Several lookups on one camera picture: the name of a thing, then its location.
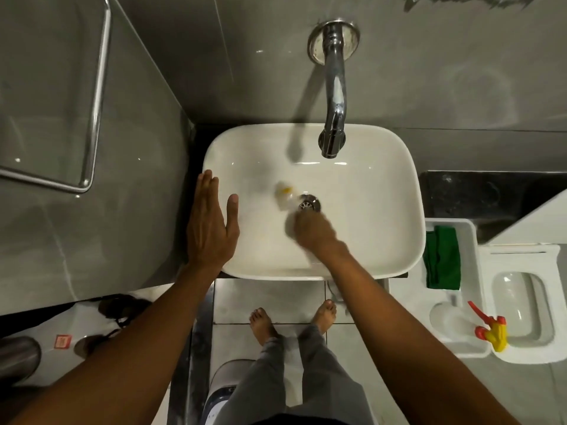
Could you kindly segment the white toilet tank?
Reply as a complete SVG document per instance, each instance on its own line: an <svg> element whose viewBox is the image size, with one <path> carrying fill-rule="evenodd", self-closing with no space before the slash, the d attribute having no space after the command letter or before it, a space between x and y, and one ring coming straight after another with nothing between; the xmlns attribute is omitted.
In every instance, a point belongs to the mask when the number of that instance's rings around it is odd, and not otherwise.
<svg viewBox="0 0 567 425"><path fill-rule="evenodd" d="M547 201L486 244L567 244L567 192Z"/></svg>

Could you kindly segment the white ceramic sink basin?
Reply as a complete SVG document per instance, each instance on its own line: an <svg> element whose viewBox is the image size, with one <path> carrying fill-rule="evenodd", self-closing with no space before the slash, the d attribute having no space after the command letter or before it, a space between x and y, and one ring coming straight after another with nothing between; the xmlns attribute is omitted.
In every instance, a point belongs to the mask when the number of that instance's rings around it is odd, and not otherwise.
<svg viewBox="0 0 567 425"><path fill-rule="evenodd" d="M415 164L398 135L378 126L345 125L337 157L322 156L321 123L231 128L217 136L203 170L219 178L221 206L239 196L240 236L229 276L258 280L323 280L330 273L286 233L275 186L311 194L339 240L375 278L408 272L422 257L425 218Z"/></svg>

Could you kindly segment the white yellow scrub sponge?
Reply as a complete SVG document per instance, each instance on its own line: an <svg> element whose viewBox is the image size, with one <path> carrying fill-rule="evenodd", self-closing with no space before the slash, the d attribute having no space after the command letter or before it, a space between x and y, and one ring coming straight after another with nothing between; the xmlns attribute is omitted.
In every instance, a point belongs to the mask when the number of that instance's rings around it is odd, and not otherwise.
<svg viewBox="0 0 567 425"><path fill-rule="evenodd" d="M274 197L279 210L292 212L297 208L297 194L294 187L288 182L276 183Z"/></svg>

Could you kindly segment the white round bucket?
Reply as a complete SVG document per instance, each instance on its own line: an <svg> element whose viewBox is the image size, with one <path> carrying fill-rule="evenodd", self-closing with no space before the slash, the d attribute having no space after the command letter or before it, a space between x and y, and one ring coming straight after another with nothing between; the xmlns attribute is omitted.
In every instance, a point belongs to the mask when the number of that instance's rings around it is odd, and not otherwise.
<svg viewBox="0 0 567 425"><path fill-rule="evenodd" d="M215 425L219 412L255 361L252 359L235 359L224 363L217 369L211 379L200 425Z"/></svg>

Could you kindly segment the steel trash bin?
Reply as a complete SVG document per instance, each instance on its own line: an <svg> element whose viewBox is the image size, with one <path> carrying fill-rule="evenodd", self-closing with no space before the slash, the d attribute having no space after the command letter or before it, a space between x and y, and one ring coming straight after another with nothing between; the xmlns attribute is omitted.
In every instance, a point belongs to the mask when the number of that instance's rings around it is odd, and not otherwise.
<svg viewBox="0 0 567 425"><path fill-rule="evenodd" d="M0 339L0 388L15 385L34 374L41 361L41 347L29 336Z"/></svg>

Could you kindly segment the person's left foot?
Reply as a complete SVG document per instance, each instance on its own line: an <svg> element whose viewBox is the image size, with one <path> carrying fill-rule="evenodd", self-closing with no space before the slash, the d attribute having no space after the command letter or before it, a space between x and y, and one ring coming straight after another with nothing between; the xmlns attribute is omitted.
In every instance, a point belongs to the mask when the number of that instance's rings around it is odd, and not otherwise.
<svg viewBox="0 0 567 425"><path fill-rule="evenodd" d="M251 313L250 327L260 346L264 346L269 340L280 336L263 308L255 309Z"/></svg>

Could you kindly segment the person's left forearm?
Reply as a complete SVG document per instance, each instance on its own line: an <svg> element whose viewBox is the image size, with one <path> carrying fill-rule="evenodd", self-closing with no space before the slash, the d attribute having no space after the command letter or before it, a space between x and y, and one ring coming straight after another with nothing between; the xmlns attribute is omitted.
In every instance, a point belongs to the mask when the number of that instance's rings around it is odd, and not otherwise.
<svg viewBox="0 0 567 425"><path fill-rule="evenodd" d="M9 425L151 425L223 264L189 264L132 324L32 400Z"/></svg>

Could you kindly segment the green cloth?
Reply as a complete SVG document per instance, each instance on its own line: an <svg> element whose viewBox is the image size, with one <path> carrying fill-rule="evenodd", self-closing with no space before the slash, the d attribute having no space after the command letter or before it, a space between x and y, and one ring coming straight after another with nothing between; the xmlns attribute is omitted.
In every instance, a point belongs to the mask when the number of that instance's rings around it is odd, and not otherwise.
<svg viewBox="0 0 567 425"><path fill-rule="evenodd" d="M435 225L433 230L426 232L423 262L426 269L427 288L460 290L461 257L455 228Z"/></svg>

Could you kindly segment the chrome wall faucet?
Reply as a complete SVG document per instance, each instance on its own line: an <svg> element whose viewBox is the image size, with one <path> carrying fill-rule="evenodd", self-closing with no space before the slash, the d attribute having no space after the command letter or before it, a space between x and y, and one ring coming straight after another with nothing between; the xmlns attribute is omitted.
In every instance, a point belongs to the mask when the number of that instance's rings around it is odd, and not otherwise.
<svg viewBox="0 0 567 425"><path fill-rule="evenodd" d="M359 40L358 26L341 18L318 24L308 38L307 53L310 60L324 68L327 114L318 137L324 158L337 157L346 142L348 100L345 62L356 52Z"/></svg>

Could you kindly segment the person's right forearm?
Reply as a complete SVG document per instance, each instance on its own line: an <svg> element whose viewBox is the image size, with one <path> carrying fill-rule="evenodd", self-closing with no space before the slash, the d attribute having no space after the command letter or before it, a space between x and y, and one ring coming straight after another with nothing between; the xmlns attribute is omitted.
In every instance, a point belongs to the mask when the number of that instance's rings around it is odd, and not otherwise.
<svg viewBox="0 0 567 425"><path fill-rule="evenodd" d="M479 379L384 290L340 241L309 251L328 269L410 425L521 425Z"/></svg>

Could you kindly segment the person's foot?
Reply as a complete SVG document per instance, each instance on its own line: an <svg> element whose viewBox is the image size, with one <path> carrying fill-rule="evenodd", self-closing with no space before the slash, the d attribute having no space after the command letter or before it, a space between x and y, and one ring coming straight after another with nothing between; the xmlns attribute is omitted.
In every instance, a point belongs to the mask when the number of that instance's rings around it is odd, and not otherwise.
<svg viewBox="0 0 567 425"><path fill-rule="evenodd" d="M251 313L250 327L260 346L264 346L269 340L280 336L263 308L255 309Z"/></svg>
<svg viewBox="0 0 567 425"><path fill-rule="evenodd" d="M311 325L316 327L320 335L325 335L329 328L335 323L337 314L337 307L333 300L325 300L320 307L318 307L315 315L311 320Z"/></svg>

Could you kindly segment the chrome drain pipe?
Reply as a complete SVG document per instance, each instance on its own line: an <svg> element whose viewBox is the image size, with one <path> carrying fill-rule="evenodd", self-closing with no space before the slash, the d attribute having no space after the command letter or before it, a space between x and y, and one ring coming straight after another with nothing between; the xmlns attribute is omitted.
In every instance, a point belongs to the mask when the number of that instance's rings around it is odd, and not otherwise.
<svg viewBox="0 0 567 425"><path fill-rule="evenodd" d="M340 292L339 288L337 287L334 280L326 280L325 281L326 292L328 297L335 302L336 304L346 304L342 293Z"/></svg>

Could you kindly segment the white spray bottle red yellow nozzle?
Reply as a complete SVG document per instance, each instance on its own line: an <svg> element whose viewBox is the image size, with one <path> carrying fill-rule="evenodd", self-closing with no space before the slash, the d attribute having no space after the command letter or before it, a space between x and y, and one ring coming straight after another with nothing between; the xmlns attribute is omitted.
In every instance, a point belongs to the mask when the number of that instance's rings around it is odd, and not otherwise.
<svg viewBox="0 0 567 425"><path fill-rule="evenodd" d="M507 323L504 316L489 316L473 301L467 301L472 312L482 321L476 323L464 308L440 303L432 308L429 319L432 327L451 342L467 343L477 347L491 345L494 352L507 348Z"/></svg>

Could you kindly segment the person's right hand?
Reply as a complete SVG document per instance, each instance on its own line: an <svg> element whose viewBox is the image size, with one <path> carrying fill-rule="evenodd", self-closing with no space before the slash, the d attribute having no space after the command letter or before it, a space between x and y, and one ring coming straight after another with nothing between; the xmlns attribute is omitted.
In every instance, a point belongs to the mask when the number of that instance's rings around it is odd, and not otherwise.
<svg viewBox="0 0 567 425"><path fill-rule="evenodd" d="M312 211L312 240L299 246L326 266L351 259L348 247L337 238L330 221L321 212Z"/></svg>

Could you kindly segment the white plastic caddy tray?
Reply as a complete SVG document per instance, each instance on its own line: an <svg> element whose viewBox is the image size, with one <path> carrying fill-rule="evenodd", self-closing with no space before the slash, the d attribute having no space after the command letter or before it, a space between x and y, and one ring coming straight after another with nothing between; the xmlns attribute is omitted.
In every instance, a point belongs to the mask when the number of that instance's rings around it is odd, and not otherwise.
<svg viewBox="0 0 567 425"><path fill-rule="evenodd" d="M428 231L435 227L456 230L461 273L459 290L429 290L436 293L436 300L426 307L426 327L460 359L488 357L492 352L491 345L474 333L483 322L468 304L472 301L487 311L476 227L468 219L426 218L425 221Z"/></svg>

